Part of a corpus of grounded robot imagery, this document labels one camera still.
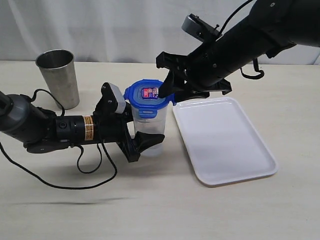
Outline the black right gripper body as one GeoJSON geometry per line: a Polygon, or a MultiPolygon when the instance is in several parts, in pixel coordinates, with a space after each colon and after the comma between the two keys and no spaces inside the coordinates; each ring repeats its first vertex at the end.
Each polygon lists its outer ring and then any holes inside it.
{"type": "Polygon", "coordinates": [[[232,91],[226,80],[233,72],[232,46],[231,42],[216,41],[203,43],[188,55],[163,51],[156,57],[156,67],[178,74],[184,79],[184,89],[226,95],[232,91]]]}

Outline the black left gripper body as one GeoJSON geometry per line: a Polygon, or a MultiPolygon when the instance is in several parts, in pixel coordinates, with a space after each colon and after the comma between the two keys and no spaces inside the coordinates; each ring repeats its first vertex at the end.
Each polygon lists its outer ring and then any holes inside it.
{"type": "Polygon", "coordinates": [[[127,125],[133,121],[131,105],[126,102],[124,112],[115,113],[117,102],[109,82],[105,82],[100,91],[101,98],[93,111],[94,138],[102,143],[116,143],[129,163],[138,161],[140,154],[134,148],[127,125]]]}

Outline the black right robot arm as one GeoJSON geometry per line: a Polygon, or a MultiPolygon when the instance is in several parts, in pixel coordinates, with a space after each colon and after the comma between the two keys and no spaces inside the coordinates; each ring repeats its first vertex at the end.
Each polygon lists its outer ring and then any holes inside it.
{"type": "Polygon", "coordinates": [[[211,92],[232,91],[227,77],[252,63],[256,75],[264,76],[258,58],[274,58],[297,45],[320,45],[320,3],[317,0],[258,0],[249,14],[226,30],[211,26],[189,14],[182,29],[201,42],[188,55],[161,52],[157,68],[168,74],[159,87],[160,98],[173,96],[176,103],[208,98],[211,92]]]}

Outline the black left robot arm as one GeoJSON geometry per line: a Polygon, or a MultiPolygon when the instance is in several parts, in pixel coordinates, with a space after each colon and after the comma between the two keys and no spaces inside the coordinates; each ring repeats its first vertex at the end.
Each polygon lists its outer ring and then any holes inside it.
{"type": "Polygon", "coordinates": [[[34,106],[34,100],[23,94],[0,94],[0,131],[20,141],[31,154],[116,143],[131,163],[165,138],[162,133],[140,131],[131,137],[127,124],[133,121],[132,107],[109,82],[102,85],[101,99],[91,115],[57,115],[34,106]]]}

